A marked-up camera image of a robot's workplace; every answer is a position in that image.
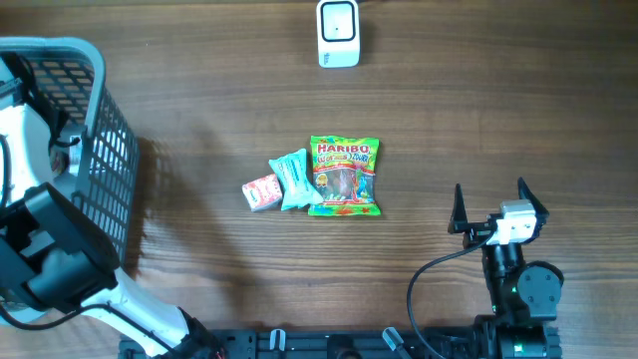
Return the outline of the red small carton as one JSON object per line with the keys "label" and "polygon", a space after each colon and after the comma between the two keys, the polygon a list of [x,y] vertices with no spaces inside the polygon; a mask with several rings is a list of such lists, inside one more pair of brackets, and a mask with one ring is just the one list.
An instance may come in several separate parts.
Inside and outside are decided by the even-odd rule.
{"label": "red small carton", "polygon": [[283,199],[283,192],[276,174],[250,181],[241,189],[252,211],[277,205]]}

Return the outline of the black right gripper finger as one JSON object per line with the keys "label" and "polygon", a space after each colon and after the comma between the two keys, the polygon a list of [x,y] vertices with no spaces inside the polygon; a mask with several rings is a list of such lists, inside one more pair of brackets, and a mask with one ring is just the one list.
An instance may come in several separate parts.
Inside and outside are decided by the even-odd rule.
{"label": "black right gripper finger", "polygon": [[523,178],[517,180],[517,191],[520,199],[527,199],[535,210],[539,222],[547,222],[549,211],[541,201],[533,194]]}
{"label": "black right gripper finger", "polygon": [[469,231],[470,223],[466,212],[462,186],[457,183],[455,186],[455,197],[452,214],[448,224],[448,233],[457,234]]}

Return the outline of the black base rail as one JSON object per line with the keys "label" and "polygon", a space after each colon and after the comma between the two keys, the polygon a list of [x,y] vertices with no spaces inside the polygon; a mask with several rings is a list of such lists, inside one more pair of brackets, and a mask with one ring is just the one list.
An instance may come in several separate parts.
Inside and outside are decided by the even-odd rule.
{"label": "black base rail", "polygon": [[215,330],[220,346],[195,358],[342,359],[342,358],[521,358],[560,359],[558,332],[552,327],[492,328],[488,325],[427,328],[422,343],[412,331]]}

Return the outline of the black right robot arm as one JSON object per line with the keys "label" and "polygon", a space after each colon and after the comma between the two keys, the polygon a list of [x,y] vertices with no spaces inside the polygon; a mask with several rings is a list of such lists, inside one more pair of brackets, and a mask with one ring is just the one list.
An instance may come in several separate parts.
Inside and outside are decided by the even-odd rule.
{"label": "black right robot arm", "polygon": [[500,204],[483,222],[468,220],[462,188],[448,227],[464,236],[465,249],[481,251],[482,271],[492,305],[491,315],[479,315],[464,330],[465,340],[451,342],[455,358],[559,359],[557,318],[564,276],[546,261],[526,261],[522,248],[540,235],[549,211],[524,179],[517,180],[518,199]]}

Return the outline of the Haribo gummy bag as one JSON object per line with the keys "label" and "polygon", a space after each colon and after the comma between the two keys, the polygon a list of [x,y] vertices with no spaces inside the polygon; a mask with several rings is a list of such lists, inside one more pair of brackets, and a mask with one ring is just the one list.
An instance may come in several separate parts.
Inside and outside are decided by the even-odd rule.
{"label": "Haribo gummy bag", "polygon": [[380,215],[374,195],[378,138],[312,136],[313,183],[322,201],[311,216]]}

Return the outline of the teal snack packet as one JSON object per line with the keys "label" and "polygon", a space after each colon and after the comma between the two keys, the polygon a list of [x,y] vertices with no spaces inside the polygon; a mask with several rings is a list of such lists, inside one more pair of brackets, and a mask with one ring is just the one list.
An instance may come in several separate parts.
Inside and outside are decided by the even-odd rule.
{"label": "teal snack packet", "polygon": [[305,149],[269,160],[268,164],[284,187],[281,210],[323,202],[322,195],[308,179]]}

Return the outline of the white barcode scanner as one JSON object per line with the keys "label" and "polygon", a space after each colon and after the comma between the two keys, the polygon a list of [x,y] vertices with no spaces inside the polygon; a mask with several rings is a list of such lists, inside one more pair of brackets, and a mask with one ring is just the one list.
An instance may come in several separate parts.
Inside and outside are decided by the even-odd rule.
{"label": "white barcode scanner", "polygon": [[321,0],[316,6],[318,63],[351,68],[361,56],[359,6],[355,0]]}

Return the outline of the white tag on basket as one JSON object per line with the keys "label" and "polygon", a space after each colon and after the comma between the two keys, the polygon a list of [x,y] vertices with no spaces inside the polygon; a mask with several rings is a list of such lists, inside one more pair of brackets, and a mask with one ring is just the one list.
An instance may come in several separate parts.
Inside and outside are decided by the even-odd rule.
{"label": "white tag on basket", "polygon": [[83,141],[81,136],[70,136],[69,146],[69,173],[77,176],[80,170]]}

